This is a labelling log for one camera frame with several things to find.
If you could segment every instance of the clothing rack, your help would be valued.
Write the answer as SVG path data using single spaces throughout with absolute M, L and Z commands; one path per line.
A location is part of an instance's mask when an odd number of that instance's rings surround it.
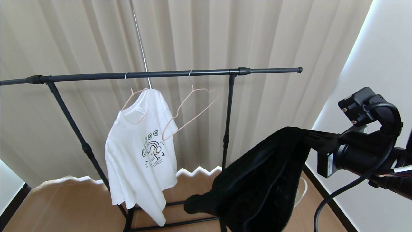
M 227 98 L 227 112 L 226 112 L 226 126 L 225 126 L 225 135 L 223 137 L 223 158 L 222 158 L 222 171 L 226 168 L 226 157 L 227 157 L 227 148 L 229 144 L 229 126 L 230 126 L 230 114 L 232 111 L 232 99 L 233 99 L 233 87 L 234 87 L 234 80 L 236 76 L 244 76 L 248 74 L 255 74 L 255 73 L 300 73 L 302 72 L 302 67 L 299 68 L 278 68 L 278 69 L 250 69 L 250 68 L 237 68 L 237 69 L 214 69 L 214 70 L 186 70 L 186 71 L 160 71 L 160 72 L 136 72 L 136 73 L 127 73 L 127 79 L 130 78 L 156 78 L 156 77 L 176 77 L 176 76 L 215 76 L 215 75 L 229 75 L 229 92 Z M 98 164 L 92 149 L 89 144 L 84 140 L 83 135 L 81 134 L 79 128 L 77 127 L 76 123 L 73 120 L 69 110 L 66 107 L 61 95 L 59 94 L 59 90 L 57 89 L 55 82 L 59 81 L 73 81 L 73 80 L 106 80 L 106 79 L 124 79 L 125 73 L 99 73 L 99 74 L 75 74 L 75 75 L 61 75 L 61 76 L 31 76 L 22 79 L 14 79 L 14 80 L 2 80 L 0 81 L 0 86 L 4 85 L 18 85 L 18 84 L 46 84 L 50 91 L 53 93 L 54 97 L 56 98 L 61 110 L 63 111 L 64 115 L 67 118 L 70 126 L 72 127 L 74 133 L 76 134 L 77 138 L 82 145 L 83 152 L 87 155 L 90 159 L 91 163 L 93 164 L 94 168 L 96 169 L 97 173 L 101 177 L 104 185 L 110 191 L 109 181 L 107 180 L 105 174 L 103 173 L 100 165 Z M 172 202 L 167 203 L 166 206 L 174 206 L 179 204 L 184 204 L 184 201 L 179 202 Z M 122 205 L 118 205 L 120 211 L 122 212 L 123 216 L 126 218 L 124 232 L 136 232 L 136 231 L 144 231 L 144 230 L 153 230 L 158 228 L 164 227 L 172 227 L 172 226 L 179 226 L 179 225 L 186 225 L 192 223 L 199 223 L 205 222 L 210 220 L 219 220 L 219 217 L 211 217 L 211 218 L 204 218 L 198 220 L 190 220 L 184 222 L 177 222 L 177 223 L 169 223 L 165 224 L 163 227 L 160 226 L 150 226 L 150 227 L 142 227 L 142 228 L 131 228 L 131 223 L 133 220 L 133 213 L 134 211 L 141 210 L 140 207 L 133 207 L 129 209 L 127 212 L 123 208 Z M 223 232 L 226 232 L 226 226 L 222 221 L 220 221 L 220 228 Z

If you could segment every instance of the black baseboard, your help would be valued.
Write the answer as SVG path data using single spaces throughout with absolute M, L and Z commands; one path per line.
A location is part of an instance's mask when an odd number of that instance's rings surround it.
M 6 227 L 7 223 L 10 221 L 16 210 L 19 208 L 20 204 L 26 198 L 27 194 L 30 192 L 31 188 L 24 184 L 20 191 L 16 194 L 13 200 L 10 202 L 9 206 L 4 210 L 0 216 L 0 232 Z
M 322 195 L 324 199 L 329 196 L 329 193 L 326 191 L 323 185 L 319 182 L 319 180 L 315 177 L 315 175 L 310 171 L 310 169 L 306 165 L 303 168 L 303 172 L 306 174 L 306 176 L 309 178 L 309 180 L 312 182 L 312 184 L 315 186 L 315 188 L 319 191 L 319 193 Z M 357 229 L 351 223 L 351 221 L 349 221 L 349 219 L 343 213 L 342 209 L 336 204 L 335 200 L 332 199 L 328 203 L 328 205 L 336 214 L 337 218 L 348 232 L 358 232 Z

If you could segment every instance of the t-shirt sleeve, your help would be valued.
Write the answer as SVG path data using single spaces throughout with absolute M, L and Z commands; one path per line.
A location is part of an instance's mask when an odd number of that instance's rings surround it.
M 110 152 L 106 150 L 106 166 L 110 186 L 110 195 L 112 197 L 113 205 L 120 205 L 124 202 L 122 184 L 119 177 L 119 169 L 113 161 L 108 158 L 111 156 Z
M 172 116 L 172 113 L 169 110 L 169 106 L 167 105 L 166 100 L 163 98 L 162 95 L 160 95 L 159 97 L 160 97 L 160 103 L 161 103 L 161 106 L 162 106 L 162 109 L 163 109 L 163 112 L 164 112 L 164 118 L 166 119 L 165 122 L 164 122 L 164 125 L 162 125 L 162 128 L 165 128 L 167 123 L 169 122 L 169 120 L 171 118 L 173 118 L 173 116 Z M 178 130 L 178 127 L 175 123 L 175 120 L 172 119 L 172 121 L 169 123 L 169 126 L 165 129 L 164 138 L 167 138 L 167 137 L 171 136 L 177 130 Z

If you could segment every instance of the black cable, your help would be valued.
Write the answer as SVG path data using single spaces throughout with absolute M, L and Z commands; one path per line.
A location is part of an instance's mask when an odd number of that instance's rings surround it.
M 394 122 L 395 122 L 395 132 L 394 135 L 392 135 L 392 139 L 389 141 L 388 143 L 388 147 L 386 149 L 386 151 L 384 152 L 382 158 L 375 164 L 373 165 L 366 173 L 364 173 L 363 175 L 361 175 L 358 179 L 354 180 L 353 182 L 345 185 L 344 187 L 336 190 L 335 192 L 333 192 L 331 195 L 329 195 L 327 198 L 325 198 L 318 206 L 318 208 L 316 209 L 315 212 L 315 216 L 314 216 L 314 220 L 313 220 L 313 227 L 315 232 L 319 232 L 318 230 L 318 220 L 319 220 L 319 215 L 321 213 L 321 210 L 323 209 L 323 207 L 330 202 L 333 198 L 335 198 L 337 195 L 357 186 L 358 184 L 360 184 L 361 182 L 363 182 L 364 180 L 368 179 L 373 173 L 375 173 L 378 168 L 386 161 L 386 159 L 389 157 L 389 155 L 392 152 L 393 147 L 395 146 L 396 143 L 396 138 L 399 136 L 400 134 L 400 130 L 402 129 L 402 121 L 400 118 L 400 114 L 398 109 L 396 108 L 395 105 L 388 103 L 388 102 L 379 102 L 379 103 L 373 103 L 370 105 L 367 105 L 364 107 L 365 110 L 370 111 L 372 109 L 378 108 L 378 107 L 386 107 L 389 108 L 393 114 L 393 118 L 394 118 Z

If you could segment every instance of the white wall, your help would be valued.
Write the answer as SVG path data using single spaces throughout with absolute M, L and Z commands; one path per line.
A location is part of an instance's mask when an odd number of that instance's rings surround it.
M 405 147 L 412 126 L 411 67 L 412 1 L 374 0 L 337 86 L 313 129 L 341 133 L 349 128 L 351 123 L 337 103 L 369 86 L 398 107 L 404 127 L 396 146 Z M 368 132 L 378 129 L 375 122 L 369 125 Z M 307 164 L 316 172 L 314 151 Z M 328 179 L 317 177 L 333 192 L 358 176 L 340 170 Z M 412 231 L 412 201 L 389 190 L 375 189 L 367 181 L 335 200 L 360 232 Z
M 23 185 L 24 181 L 0 160 L 0 214 L 7 208 Z

